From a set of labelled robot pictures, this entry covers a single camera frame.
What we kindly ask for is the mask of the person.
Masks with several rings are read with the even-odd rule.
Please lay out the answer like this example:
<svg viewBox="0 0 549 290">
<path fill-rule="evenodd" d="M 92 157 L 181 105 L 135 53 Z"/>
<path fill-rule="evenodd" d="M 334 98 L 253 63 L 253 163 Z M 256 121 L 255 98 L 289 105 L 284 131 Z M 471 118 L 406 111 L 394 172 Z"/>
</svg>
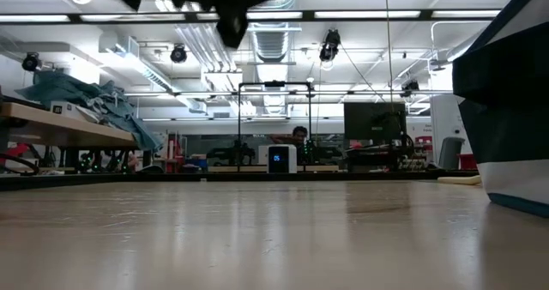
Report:
<svg viewBox="0 0 549 290">
<path fill-rule="evenodd" d="M 308 130 L 304 126 L 297 126 L 291 135 L 272 135 L 270 139 L 274 144 L 293 145 L 300 154 L 304 150 L 307 136 Z"/>
</svg>

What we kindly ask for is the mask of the black robot green lights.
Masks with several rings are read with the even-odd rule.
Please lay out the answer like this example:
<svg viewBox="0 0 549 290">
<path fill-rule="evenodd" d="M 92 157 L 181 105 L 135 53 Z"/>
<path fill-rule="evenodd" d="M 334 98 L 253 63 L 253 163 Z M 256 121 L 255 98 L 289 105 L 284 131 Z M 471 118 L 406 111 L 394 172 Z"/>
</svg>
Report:
<svg viewBox="0 0 549 290">
<path fill-rule="evenodd" d="M 129 150 L 90 150 L 76 164 L 79 173 L 131 173 Z"/>
</svg>

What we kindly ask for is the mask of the wooden stick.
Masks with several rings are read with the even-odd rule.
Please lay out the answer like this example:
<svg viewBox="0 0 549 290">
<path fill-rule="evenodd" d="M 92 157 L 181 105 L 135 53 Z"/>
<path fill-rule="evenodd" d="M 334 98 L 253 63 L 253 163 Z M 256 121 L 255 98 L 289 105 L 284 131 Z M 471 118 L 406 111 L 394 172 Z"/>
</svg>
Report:
<svg viewBox="0 0 549 290">
<path fill-rule="evenodd" d="M 437 181 L 441 184 L 480 185 L 480 175 L 471 177 L 439 177 Z"/>
</svg>

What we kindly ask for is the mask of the grey waste bin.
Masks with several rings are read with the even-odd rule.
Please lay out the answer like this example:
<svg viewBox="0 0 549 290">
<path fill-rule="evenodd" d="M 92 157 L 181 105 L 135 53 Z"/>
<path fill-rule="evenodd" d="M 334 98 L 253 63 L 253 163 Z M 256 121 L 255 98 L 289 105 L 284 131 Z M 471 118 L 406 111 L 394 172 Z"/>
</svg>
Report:
<svg viewBox="0 0 549 290">
<path fill-rule="evenodd" d="M 459 154 L 465 140 L 461 137 L 445 137 L 442 142 L 438 166 L 444 170 L 459 168 Z"/>
</svg>

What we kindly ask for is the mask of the red crate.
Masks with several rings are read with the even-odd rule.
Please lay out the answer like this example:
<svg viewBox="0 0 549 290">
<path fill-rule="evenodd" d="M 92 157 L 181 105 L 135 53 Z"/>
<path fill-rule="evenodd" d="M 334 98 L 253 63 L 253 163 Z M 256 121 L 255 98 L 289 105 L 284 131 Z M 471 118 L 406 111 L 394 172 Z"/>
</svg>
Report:
<svg viewBox="0 0 549 290">
<path fill-rule="evenodd" d="M 459 169 L 472 171 L 477 169 L 477 163 L 473 154 L 459 154 Z"/>
</svg>

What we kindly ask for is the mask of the teal cloth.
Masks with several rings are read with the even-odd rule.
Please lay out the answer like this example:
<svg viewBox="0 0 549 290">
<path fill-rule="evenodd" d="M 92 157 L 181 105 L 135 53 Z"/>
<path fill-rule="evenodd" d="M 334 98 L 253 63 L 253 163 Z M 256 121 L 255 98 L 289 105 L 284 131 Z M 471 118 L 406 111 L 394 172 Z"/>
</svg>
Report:
<svg viewBox="0 0 549 290">
<path fill-rule="evenodd" d="M 33 85 L 16 89 L 23 98 L 50 106 L 54 101 L 66 101 L 87 109 L 107 123 L 132 134 L 140 150 L 158 151 L 160 139 L 135 114 L 135 107 L 114 81 L 98 85 L 82 82 L 57 71 L 40 71 L 33 75 Z"/>
</svg>

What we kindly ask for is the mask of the wooden workbench grey frame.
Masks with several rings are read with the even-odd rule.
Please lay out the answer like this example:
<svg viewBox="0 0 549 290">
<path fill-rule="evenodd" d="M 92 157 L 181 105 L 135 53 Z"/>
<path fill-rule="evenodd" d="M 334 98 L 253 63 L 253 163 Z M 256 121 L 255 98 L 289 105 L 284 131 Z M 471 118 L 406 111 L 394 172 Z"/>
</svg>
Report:
<svg viewBox="0 0 549 290">
<path fill-rule="evenodd" d="M 13 102 L 0 105 L 0 153 L 7 150 L 9 142 L 63 148 L 64 164 L 72 171 L 83 150 L 137 148 L 133 135 L 127 131 Z"/>
</svg>

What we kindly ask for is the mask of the small white screen device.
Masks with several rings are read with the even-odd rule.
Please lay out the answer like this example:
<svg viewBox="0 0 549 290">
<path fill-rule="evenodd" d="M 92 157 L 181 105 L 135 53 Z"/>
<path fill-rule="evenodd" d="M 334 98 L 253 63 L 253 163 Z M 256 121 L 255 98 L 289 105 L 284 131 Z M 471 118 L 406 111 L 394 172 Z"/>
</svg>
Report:
<svg viewBox="0 0 549 290">
<path fill-rule="evenodd" d="M 296 173 L 297 148 L 292 144 L 262 145 L 258 149 L 258 164 L 267 167 L 267 173 Z"/>
</svg>

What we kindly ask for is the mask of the black overhead bar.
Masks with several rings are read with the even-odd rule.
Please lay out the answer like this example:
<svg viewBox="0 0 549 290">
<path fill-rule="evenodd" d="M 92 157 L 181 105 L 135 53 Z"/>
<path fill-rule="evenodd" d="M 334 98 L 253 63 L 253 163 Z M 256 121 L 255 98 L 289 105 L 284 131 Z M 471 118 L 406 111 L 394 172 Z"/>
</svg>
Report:
<svg viewBox="0 0 549 290">
<path fill-rule="evenodd" d="M 250 22 L 314 21 L 491 21 L 498 9 L 294 9 L 254 10 L 246 15 Z M 209 23 L 220 17 L 215 12 L 144 12 L 103 14 L 0 14 L 0 25 L 67 24 L 172 24 Z"/>
</svg>

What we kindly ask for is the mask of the white cabinet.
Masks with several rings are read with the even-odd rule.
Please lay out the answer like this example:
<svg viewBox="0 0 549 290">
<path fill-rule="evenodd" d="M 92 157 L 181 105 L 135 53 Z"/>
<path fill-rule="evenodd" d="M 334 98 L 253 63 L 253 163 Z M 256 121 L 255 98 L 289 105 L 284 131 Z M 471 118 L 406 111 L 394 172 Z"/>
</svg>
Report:
<svg viewBox="0 0 549 290">
<path fill-rule="evenodd" d="M 445 137 L 461 137 L 465 140 L 461 154 L 470 154 L 468 136 L 462 122 L 459 102 L 462 99 L 450 94 L 431 98 L 431 127 L 434 161 L 438 166 L 442 142 Z"/>
</svg>

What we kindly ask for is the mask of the low cluttered shelf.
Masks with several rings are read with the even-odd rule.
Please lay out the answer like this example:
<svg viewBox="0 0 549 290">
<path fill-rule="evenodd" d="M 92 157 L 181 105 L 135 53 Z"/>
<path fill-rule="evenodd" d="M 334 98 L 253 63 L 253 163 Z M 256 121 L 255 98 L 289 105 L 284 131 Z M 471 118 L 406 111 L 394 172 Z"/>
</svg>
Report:
<svg viewBox="0 0 549 290">
<path fill-rule="evenodd" d="M 355 141 L 345 151 L 348 172 L 423 172 L 432 159 L 432 137 L 403 135 L 391 144 Z"/>
</svg>

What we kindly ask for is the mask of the navy fabric bin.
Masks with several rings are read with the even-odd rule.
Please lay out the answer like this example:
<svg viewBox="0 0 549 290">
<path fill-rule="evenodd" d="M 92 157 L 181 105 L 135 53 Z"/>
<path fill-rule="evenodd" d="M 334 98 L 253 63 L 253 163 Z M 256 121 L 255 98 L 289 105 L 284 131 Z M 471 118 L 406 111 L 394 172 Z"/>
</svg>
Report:
<svg viewBox="0 0 549 290">
<path fill-rule="evenodd" d="M 549 0 L 510 0 L 452 82 L 489 199 L 549 218 Z"/>
</svg>

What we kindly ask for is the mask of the red black clip lead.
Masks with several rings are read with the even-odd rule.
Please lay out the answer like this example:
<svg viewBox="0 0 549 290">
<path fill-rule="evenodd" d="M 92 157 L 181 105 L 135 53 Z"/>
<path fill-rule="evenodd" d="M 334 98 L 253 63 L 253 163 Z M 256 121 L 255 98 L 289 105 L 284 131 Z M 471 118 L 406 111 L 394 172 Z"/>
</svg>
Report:
<svg viewBox="0 0 549 290">
<path fill-rule="evenodd" d="M 29 146 L 26 143 L 17 143 L 14 147 L 0 153 L 0 163 L 4 163 L 6 160 L 21 160 L 22 155 L 28 151 Z"/>
</svg>

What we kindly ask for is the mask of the white cardboard box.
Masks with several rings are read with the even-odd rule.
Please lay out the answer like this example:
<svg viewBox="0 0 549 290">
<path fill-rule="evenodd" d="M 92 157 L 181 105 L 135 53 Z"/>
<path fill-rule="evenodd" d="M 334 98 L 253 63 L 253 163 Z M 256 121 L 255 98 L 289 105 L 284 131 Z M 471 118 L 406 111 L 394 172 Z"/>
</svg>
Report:
<svg viewBox="0 0 549 290">
<path fill-rule="evenodd" d="M 83 122 L 93 124 L 98 124 L 100 122 L 100 116 L 96 112 L 67 101 L 52 101 L 51 112 Z"/>
</svg>

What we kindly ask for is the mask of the black monitor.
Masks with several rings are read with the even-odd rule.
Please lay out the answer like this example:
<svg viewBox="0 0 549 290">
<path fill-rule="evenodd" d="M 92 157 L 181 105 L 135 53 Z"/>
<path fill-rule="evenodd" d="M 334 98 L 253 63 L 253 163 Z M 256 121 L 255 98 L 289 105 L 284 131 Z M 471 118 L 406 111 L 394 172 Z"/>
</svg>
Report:
<svg viewBox="0 0 549 290">
<path fill-rule="evenodd" d="M 389 144 L 407 134 L 406 107 L 395 102 L 344 104 L 344 136 L 348 140 L 372 140 Z"/>
</svg>

